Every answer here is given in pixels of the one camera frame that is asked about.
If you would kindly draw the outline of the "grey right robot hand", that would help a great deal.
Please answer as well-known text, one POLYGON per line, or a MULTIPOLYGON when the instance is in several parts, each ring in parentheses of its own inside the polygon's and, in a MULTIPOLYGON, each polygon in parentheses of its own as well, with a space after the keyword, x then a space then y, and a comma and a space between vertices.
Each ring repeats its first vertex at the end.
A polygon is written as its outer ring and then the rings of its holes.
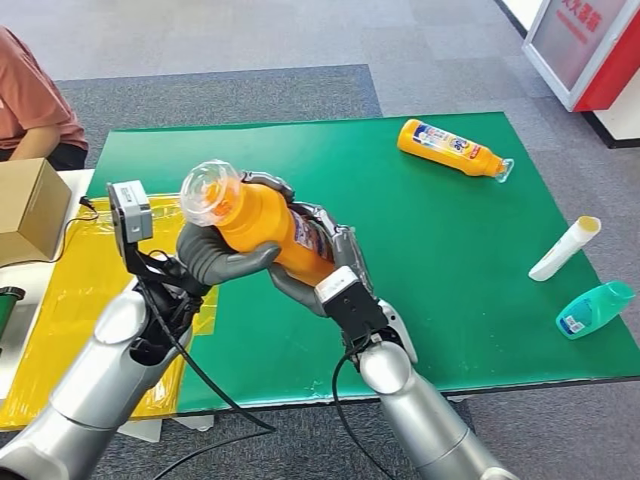
MULTIPOLYGON (((290 207, 294 212, 319 226, 331 242, 334 265, 337 268, 349 267, 370 294, 374 295, 369 272, 353 227, 338 224, 327 210, 319 205, 292 202, 290 207)), ((276 263, 269 266, 268 272, 275 288, 314 314, 326 317, 322 304, 311 286, 290 276, 283 267, 276 263)))

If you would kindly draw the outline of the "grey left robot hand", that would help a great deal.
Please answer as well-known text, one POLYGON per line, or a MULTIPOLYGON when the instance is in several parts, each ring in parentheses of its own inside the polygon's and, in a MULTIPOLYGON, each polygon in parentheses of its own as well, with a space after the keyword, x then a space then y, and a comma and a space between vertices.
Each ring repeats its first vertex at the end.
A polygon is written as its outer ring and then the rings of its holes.
POLYGON ((177 242, 178 259, 202 285, 220 285, 267 269, 277 289, 301 303, 312 302, 312 288, 274 264, 280 251, 276 243, 266 242, 248 253, 240 253, 228 245, 215 227, 190 222, 182 228, 177 242))

